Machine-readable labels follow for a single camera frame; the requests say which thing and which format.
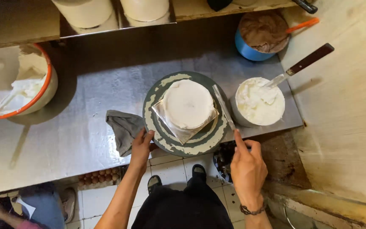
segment metal countertop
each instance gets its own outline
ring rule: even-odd
[[[252,62],[234,45],[239,16],[71,38],[66,47],[43,44],[59,77],[58,91],[38,112],[0,120],[0,191],[128,164],[115,149],[107,110],[142,116],[150,87],[182,70],[209,76],[231,97],[250,77],[283,73],[277,56]],[[302,125],[287,82],[283,120],[239,127],[243,137]],[[224,141],[233,140],[227,134]],[[157,157],[162,152],[153,152]]]

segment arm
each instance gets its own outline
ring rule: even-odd
[[[263,206],[261,189],[268,174],[266,164],[262,160],[261,144],[257,141],[241,138],[238,130],[234,131],[237,147],[231,162],[231,176],[241,205],[249,211],[257,211]],[[247,229],[272,229],[265,211],[256,216],[246,215]]]
[[[0,220],[5,221],[15,229],[41,229],[37,224],[31,223],[27,220],[11,215],[6,212],[0,204]]]
[[[138,133],[132,143],[129,167],[104,215],[94,227],[95,229],[125,229],[127,227],[132,204],[146,170],[150,140],[153,138],[154,132],[151,130],[145,137],[144,135],[145,128]]]

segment bracelet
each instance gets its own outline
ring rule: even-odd
[[[257,214],[262,213],[262,211],[265,211],[265,208],[266,208],[265,202],[263,203],[262,207],[258,211],[249,211],[246,206],[240,205],[240,210],[242,213],[244,213],[246,215],[253,215],[253,216],[256,216]]]

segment foot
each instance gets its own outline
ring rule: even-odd
[[[192,173],[193,177],[198,176],[204,182],[206,182],[207,174],[206,174],[206,170],[204,169],[204,167],[202,165],[199,165],[199,164],[193,165],[193,168],[191,169],[191,173]]]
[[[69,187],[63,191],[62,203],[65,212],[64,223],[68,223],[73,220],[74,210],[76,208],[76,192],[73,188]]]
[[[148,192],[149,194],[154,190],[156,186],[162,186],[162,181],[158,175],[153,175],[148,181]]]

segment gray cloth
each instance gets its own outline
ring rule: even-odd
[[[124,157],[131,154],[132,141],[144,127],[144,119],[140,116],[108,110],[105,121],[112,127],[119,155]]]

